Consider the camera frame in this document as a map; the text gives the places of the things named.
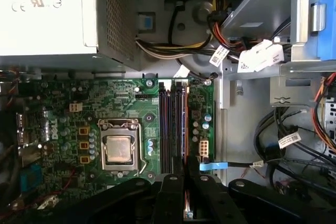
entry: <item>motherboard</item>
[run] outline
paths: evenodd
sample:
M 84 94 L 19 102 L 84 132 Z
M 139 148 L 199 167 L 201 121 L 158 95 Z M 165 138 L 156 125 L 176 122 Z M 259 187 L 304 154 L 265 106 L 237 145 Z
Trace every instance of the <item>motherboard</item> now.
M 134 177 L 154 182 L 174 172 L 173 157 L 214 159 L 211 82 L 39 80 L 18 94 L 17 210 L 67 207 Z

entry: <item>chip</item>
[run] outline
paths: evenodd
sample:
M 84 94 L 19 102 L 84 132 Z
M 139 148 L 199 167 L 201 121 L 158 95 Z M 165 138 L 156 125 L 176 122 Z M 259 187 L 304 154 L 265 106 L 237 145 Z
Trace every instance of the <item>chip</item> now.
M 89 142 L 79 142 L 79 149 L 88 150 L 89 149 Z
M 79 157 L 80 163 L 81 164 L 89 164 L 90 163 L 90 158 L 89 156 L 82 156 Z
M 78 134 L 80 136 L 89 135 L 90 127 L 81 127 L 78 129 Z
M 131 137 L 108 136 L 106 139 L 106 156 L 108 162 L 132 161 Z

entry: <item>power supply unit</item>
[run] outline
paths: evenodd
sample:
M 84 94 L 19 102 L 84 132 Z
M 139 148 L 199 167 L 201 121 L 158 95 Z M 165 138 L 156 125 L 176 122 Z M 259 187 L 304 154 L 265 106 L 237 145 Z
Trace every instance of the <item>power supply unit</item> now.
M 134 57 L 134 0 L 0 1 L 2 65 L 140 69 Z

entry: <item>power supply vent grille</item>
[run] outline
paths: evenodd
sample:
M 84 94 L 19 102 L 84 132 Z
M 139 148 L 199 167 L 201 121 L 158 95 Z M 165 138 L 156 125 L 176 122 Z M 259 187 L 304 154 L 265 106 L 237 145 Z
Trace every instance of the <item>power supply vent grille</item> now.
M 107 42 L 115 52 L 134 60 L 134 0 L 107 0 Z

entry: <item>yellow wire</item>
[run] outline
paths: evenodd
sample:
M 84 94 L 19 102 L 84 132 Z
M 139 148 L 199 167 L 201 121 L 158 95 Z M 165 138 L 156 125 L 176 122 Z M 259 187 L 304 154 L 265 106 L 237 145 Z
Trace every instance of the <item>yellow wire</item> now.
M 216 10 L 216 0 L 212 0 L 212 10 Z M 203 45 L 204 42 L 205 41 L 200 42 L 200 43 L 196 43 L 196 44 L 192 44 L 192 45 L 188 45 L 188 46 L 180 46 L 180 47 L 156 47 L 156 46 L 154 46 L 154 48 L 157 48 L 157 49 L 197 48 L 197 47 L 200 47 L 201 45 Z

